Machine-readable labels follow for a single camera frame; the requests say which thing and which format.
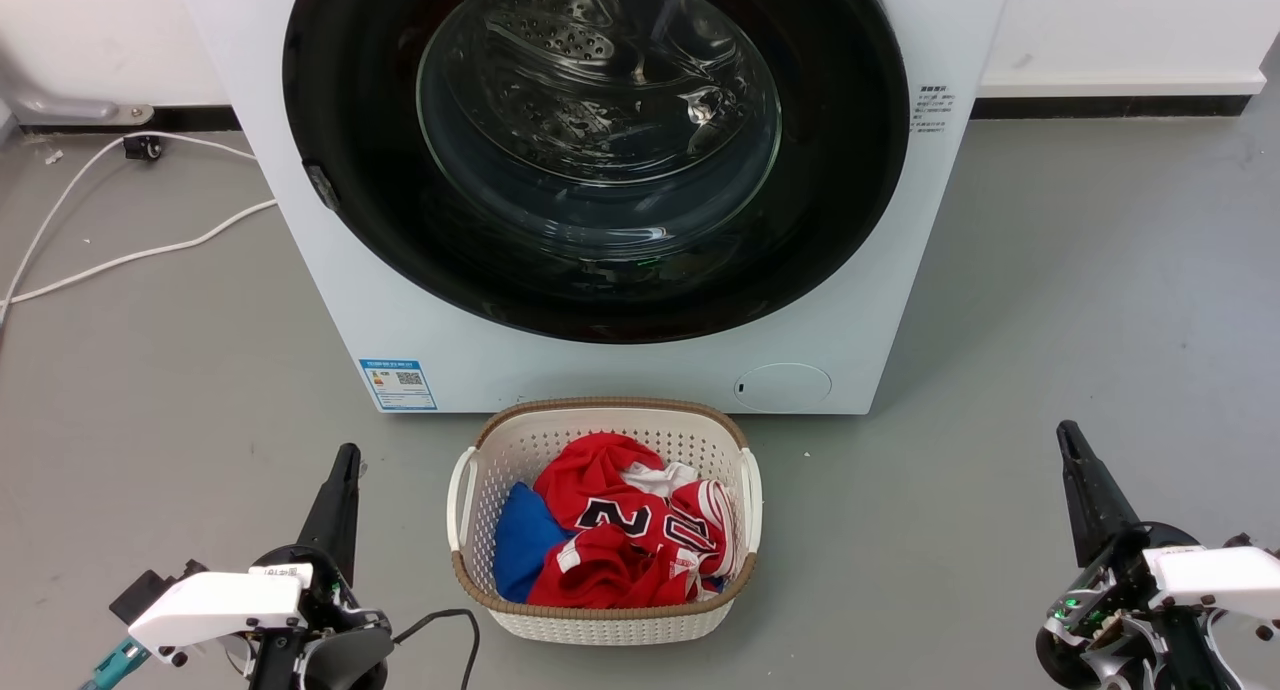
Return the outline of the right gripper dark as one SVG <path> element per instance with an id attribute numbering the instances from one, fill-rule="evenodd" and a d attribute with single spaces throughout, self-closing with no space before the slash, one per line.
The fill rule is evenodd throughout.
<path id="1" fill-rule="evenodd" d="M 1124 614 L 1142 613 L 1155 594 L 1146 550 L 1199 543 L 1170 524 L 1138 516 L 1079 425 L 1059 424 L 1062 485 L 1080 575 L 1053 602 L 1044 622 L 1046 655 L 1082 655 Z"/>

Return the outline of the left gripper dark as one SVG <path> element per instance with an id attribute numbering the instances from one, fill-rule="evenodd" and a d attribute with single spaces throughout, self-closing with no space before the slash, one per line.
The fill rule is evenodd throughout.
<path id="1" fill-rule="evenodd" d="M 362 607 L 355 582 L 361 451 L 338 448 L 298 535 L 298 544 L 276 548 L 255 566 L 310 563 L 314 580 L 300 609 L 305 629 L 253 632 L 252 687 L 383 687 L 394 649 L 383 611 Z"/>

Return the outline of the black round glass washer door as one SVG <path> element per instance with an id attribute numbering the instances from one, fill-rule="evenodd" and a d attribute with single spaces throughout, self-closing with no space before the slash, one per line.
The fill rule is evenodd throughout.
<path id="1" fill-rule="evenodd" d="M 879 0 L 709 0 L 755 44 L 768 148 L 596 186 L 422 133 L 417 76 L 465 0 L 297 0 L 285 111 L 323 202 L 447 303 L 539 335 L 677 342 L 794 303 L 864 243 L 905 165 L 908 74 Z"/>

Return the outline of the white front-load washing machine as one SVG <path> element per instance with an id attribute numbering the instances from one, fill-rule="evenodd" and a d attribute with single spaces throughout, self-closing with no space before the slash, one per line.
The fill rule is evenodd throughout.
<path id="1" fill-rule="evenodd" d="M 410 282 L 325 206 L 305 174 L 283 97 L 282 60 L 297 0 L 183 0 L 241 129 L 340 339 L 357 358 L 417 358 L 442 413 L 488 413 L 526 399 L 660 397 L 726 413 L 744 374 L 820 367 L 827 399 L 806 415 L 872 407 L 948 184 L 1007 0 L 879 0 L 908 74 L 909 133 L 899 184 L 852 257 L 813 291 L 742 326 L 677 342 L 600 344 L 480 317 Z M 947 131 L 915 134 L 920 84 L 956 96 Z"/>

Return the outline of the blue energy label sticker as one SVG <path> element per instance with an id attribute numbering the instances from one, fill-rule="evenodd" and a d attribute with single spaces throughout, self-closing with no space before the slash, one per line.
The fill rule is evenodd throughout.
<path id="1" fill-rule="evenodd" d="M 426 413 L 438 403 L 417 358 L 357 358 L 374 405 L 383 413 Z"/>

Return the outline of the blue garment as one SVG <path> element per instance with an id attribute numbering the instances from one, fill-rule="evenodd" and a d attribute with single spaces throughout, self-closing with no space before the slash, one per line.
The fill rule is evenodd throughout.
<path id="1" fill-rule="evenodd" d="M 492 572 L 499 597 L 526 603 L 548 553 L 572 536 L 556 521 L 540 494 L 525 483 L 515 484 L 494 530 Z"/>

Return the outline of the white plastic laundry basket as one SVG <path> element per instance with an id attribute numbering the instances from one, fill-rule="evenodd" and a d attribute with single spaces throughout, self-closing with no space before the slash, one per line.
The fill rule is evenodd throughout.
<path id="1" fill-rule="evenodd" d="M 499 597 L 492 572 L 494 530 L 509 489 L 531 489 L 571 443 L 616 431 L 666 462 L 689 465 L 726 485 L 733 499 L 740 570 L 708 602 L 622 611 L 518 604 Z M 445 503 L 451 558 L 462 589 L 517 638 L 581 646 L 644 646 L 704 638 L 727 617 L 756 563 L 762 479 L 739 425 L 717 408 L 680 399 L 541 399 L 504 408 L 458 458 Z"/>

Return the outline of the red basketball jersey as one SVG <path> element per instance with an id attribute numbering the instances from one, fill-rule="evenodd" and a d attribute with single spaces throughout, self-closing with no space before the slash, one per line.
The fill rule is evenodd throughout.
<path id="1" fill-rule="evenodd" d="M 594 431 L 540 472 L 532 490 L 573 536 L 548 553 L 531 606 L 622 611 L 708 602 L 740 570 L 733 499 L 701 476 L 669 499 L 625 484 L 632 463 L 663 469 L 640 440 Z"/>

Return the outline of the white garment piece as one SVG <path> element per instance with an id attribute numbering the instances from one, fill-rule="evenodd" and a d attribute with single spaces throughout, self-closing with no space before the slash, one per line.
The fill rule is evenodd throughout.
<path id="1" fill-rule="evenodd" d="M 669 499 L 680 488 L 698 483 L 700 472 L 680 462 L 668 463 L 663 469 L 650 469 L 636 462 L 621 471 L 620 477 L 631 488 Z"/>

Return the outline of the round white filter cover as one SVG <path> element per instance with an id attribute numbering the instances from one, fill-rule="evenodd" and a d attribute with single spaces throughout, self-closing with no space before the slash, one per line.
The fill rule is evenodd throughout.
<path id="1" fill-rule="evenodd" d="M 733 385 L 733 397 L 753 412 L 791 415 L 818 408 L 831 390 L 831 376 L 820 367 L 772 364 L 740 376 Z"/>

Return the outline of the small printed text sticker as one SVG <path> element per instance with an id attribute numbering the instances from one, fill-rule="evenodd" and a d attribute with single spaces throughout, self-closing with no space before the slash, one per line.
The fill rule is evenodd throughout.
<path id="1" fill-rule="evenodd" d="M 948 84 L 920 84 L 910 111 L 911 133 L 937 134 L 947 131 L 955 106 L 956 96 Z"/>

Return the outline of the steel perforated washer drum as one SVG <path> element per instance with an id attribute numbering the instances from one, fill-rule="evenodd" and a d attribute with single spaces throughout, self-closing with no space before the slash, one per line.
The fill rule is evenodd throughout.
<path id="1" fill-rule="evenodd" d="M 709 0 L 465 0 L 419 65 L 434 147 L 535 174 L 632 186 L 768 148 L 780 97 L 764 58 Z"/>

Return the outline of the grey pipe with metal bracket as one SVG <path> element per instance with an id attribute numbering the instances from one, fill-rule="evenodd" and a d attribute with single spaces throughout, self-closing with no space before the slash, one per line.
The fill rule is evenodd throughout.
<path id="1" fill-rule="evenodd" d="M 0 51 L 0 102 L 24 128 L 137 128 L 151 122 L 151 105 L 73 99 L 44 90 Z"/>

